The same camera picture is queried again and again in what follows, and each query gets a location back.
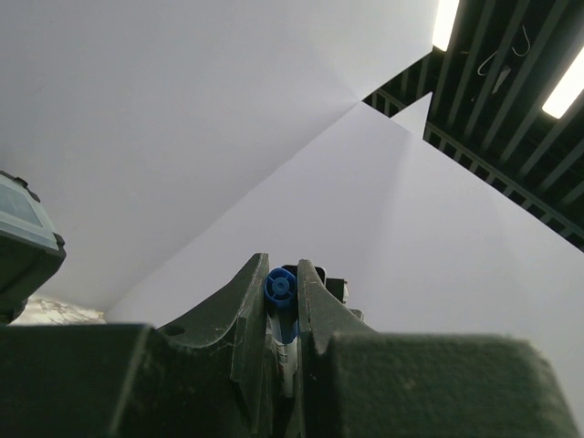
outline black ceiling grid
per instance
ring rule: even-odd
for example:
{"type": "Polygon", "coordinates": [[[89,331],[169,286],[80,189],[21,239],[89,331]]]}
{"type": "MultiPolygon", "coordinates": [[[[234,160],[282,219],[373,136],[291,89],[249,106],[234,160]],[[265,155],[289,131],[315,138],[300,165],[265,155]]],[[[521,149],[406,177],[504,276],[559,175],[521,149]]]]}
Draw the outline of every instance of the black ceiling grid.
{"type": "Polygon", "coordinates": [[[461,0],[434,49],[364,101],[392,117],[433,93],[424,139],[584,251],[584,93],[541,107],[584,46],[584,2],[461,0]]]}

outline ceiling light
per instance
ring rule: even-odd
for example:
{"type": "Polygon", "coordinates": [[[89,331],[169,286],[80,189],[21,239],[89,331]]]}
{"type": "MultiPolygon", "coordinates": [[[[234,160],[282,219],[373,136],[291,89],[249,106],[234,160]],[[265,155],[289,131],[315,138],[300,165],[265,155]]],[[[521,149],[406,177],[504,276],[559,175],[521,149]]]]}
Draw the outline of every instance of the ceiling light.
{"type": "Polygon", "coordinates": [[[450,34],[453,32],[456,9],[458,9],[458,0],[440,0],[438,4],[432,44],[444,52],[448,48],[450,34]]]}
{"type": "Polygon", "coordinates": [[[552,117],[559,119],[584,89],[584,47],[569,66],[542,107],[552,117]]]}

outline ceiling slat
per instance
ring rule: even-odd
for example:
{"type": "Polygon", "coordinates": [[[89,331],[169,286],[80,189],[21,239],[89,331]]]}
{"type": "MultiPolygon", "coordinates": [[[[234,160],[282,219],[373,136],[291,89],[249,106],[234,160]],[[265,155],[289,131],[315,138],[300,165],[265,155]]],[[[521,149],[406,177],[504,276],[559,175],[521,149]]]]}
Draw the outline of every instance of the ceiling slat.
{"type": "Polygon", "coordinates": [[[503,39],[501,40],[499,49],[496,52],[493,64],[489,68],[489,72],[486,75],[485,83],[483,84],[481,92],[474,105],[471,117],[469,118],[468,123],[466,124],[466,128],[464,128],[465,139],[468,139],[470,135],[473,133],[473,129],[475,128],[476,122],[478,121],[478,118],[481,115],[481,111],[485,106],[486,100],[493,91],[495,81],[498,78],[499,73],[501,72],[501,67],[505,62],[507,52],[509,51],[511,45],[513,44],[513,40],[515,38],[517,30],[519,30],[519,28],[521,27],[523,15],[527,11],[528,6],[529,0],[519,0],[516,4],[516,7],[513,11],[513,15],[511,16],[511,20],[509,21],[509,25],[507,26],[507,29],[503,34],[503,39]]]}
{"type": "Polygon", "coordinates": [[[560,201],[562,205],[570,205],[576,201],[584,193],[584,181],[574,187],[564,198],[560,201]]]}
{"type": "Polygon", "coordinates": [[[580,93],[579,98],[570,106],[566,114],[564,114],[554,125],[550,132],[547,133],[546,137],[542,142],[538,144],[536,149],[533,151],[531,156],[527,159],[525,164],[519,170],[519,175],[525,177],[532,169],[533,166],[537,164],[541,157],[549,150],[554,141],[558,138],[564,129],[574,120],[574,118],[580,113],[580,110],[584,106],[584,93],[580,93]]]}
{"type": "Polygon", "coordinates": [[[501,128],[501,124],[506,118],[507,113],[511,110],[511,107],[515,103],[515,99],[519,94],[519,91],[525,84],[527,76],[531,73],[533,67],[535,66],[541,52],[543,51],[544,46],[549,40],[549,37],[552,31],[556,28],[556,24],[558,20],[561,18],[566,6],[568,5],[569,0],[557,0],[556,3],[553,5],[551,10],[549,11],[549,15],[547,16],[546,21],[544,22],[541,30],[537,34],[537,38],[531,50],[527,54],[523,64],[521,65],[521,69],[519,69],[519,73],[517,73],[516,78],[513,80],[511,88],[507,92],[505,99],[503,100],[503,104],[501,108],[496,114],[493,123],[491,124],[488,132],[485,135],[485,139],[481,144],[481,151],[486,151],[489,146],[491,145],[491,141],[498,133],[499,128],[501,128]]]}
{"type": "Polygon", "coordinates": [[[552,216],[550,213],[546,213],[546,214],[544,214],[543,216],[541,216],[541,217],[539,218],[539,220],[540,220],[541,222],[543,222],[544,224],[549,224],[549,221],[551,221],[552,217],[553,217],[553,216],[552,216]]]}
{"type": "Polygon", "coordinates": [[[418,89],[416,89],[416,98],[420,99],[423,95],[424,86],[426,85],[426,77],[428,76],[428,68],[430,67],[430,57],[432,53],[423,57],[422,70],[420,70],[420,80],[418,80],[418,89]]]}
{"type": "Polygon", "coordinates": [[[473,37],[473,43],[471,44],[470,52],[468,53],[468,58],[464,63],[463,75],[460,79],[460,84],[456,89],[456,94],[454,95],[453,106],[450,108],[450,113],[448,114],[447,127],[451,128],[458,110],[460,109],[460,104],[463,101],[464,92],[466,91],[466,86],[468,85],[468,79],[475,71],[476,58],[478,57],[479,49],[483,44],[483,39],[485,38],[486,29],[489,22],[491,21],[491,15],[495,10],[496,0],[487,0],[481,16],[478,22],[478,28],[473,37]]]}
{"type": "Polygon", "coordinates": [[[410,69],[406,68],[401,73],[401,98],[406,100],[408,94],[408,79],[410,78],[410,69]]]}
{"type": "Polygon", "coordinates": [[[584,139],[568,154],[564,160],[554,169],[547,178],[540,184],[539,188],[543,191],[549,189],[560,176],[562,176],[578,158],[584,155],[584,139]]]}
{"type": "Polygon", "coordinates": [[[448,43],[448,49],[444,53],[444,59],[442,62],[442,67],[440,68],[440,76],[438,76],[438,84],[436,85],[436,91],[433,94],[432,103],[430,105],[430,118],[434,119],[436,117],[438,107],[440,107],[440,100],[444,93],[444,85],[446,84],[446,77],[448,76],[448,70],[452,64],[454,52],[456,51],[454,47],[458,41],[458,36],[461,33],[463,27],[463,16],[466,2],[461,2],[456,11],[456,19],[454,20],[453,31],[450,34],[450,42],[448,43]]]}
{"type": "Polygon", "coordinates": [[[539,115],[540,111],[541,106],[534,105],[533,107],[531,107],[528,114],[525,116],[523,121],[521,121],[519,128],[517,128],[517,130],[515,131],[515,134],[513,134],[513,137],[511,137],[511,140],[507,143],[505,150],[501,154],[500,158],[501,162],[506,162],[507,160],[509,160],[509,157],[513,154],[513,152],[515,152],[515,149],[517,149],[519,142],[521,141],[521,139],[523,139],[523,136],[526,135],[527,130],[529,129],[529,127],[531,127],[532,123],[536,119],[537,115],[539,115]]]}

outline white wall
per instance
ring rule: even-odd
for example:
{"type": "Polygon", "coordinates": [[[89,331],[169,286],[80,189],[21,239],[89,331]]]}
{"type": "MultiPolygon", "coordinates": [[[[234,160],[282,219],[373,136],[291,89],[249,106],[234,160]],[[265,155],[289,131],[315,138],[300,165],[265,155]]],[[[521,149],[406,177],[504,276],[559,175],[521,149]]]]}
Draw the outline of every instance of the white wall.
{"type": "Polygon", "coordinates": [[[428,53],[436,5],[2,2],[0,168],[67,242],[41,292],[111,307],[428,53]]]}
{"type": "Polygon", "coordinates": [[[356,106],[107,318],[164,324],[258,251],[347,278],[379,331],[533,339],[584,419],[584,255],[374,109],[356,106]]]}
{"type": "Polygon", "coordinates": [[[391,119],[414,134],[417,139],[422,139],[431,103],[432,93],[428,93],[409,107],[402,109],[391,119]]]}

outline blue cap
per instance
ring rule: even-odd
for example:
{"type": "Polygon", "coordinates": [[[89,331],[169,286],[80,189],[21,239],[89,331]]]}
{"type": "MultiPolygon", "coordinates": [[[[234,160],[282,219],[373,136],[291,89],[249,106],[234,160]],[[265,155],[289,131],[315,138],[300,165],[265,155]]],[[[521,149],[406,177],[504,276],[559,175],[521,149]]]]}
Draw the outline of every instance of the blue cap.
{"type": "Polygon", "coordinates": [[[289,271],[277,267],[272,270],[264,283],[264,297],[278,311],[286,311],[295,306],[297,295],[296,277],[289,271]]]}

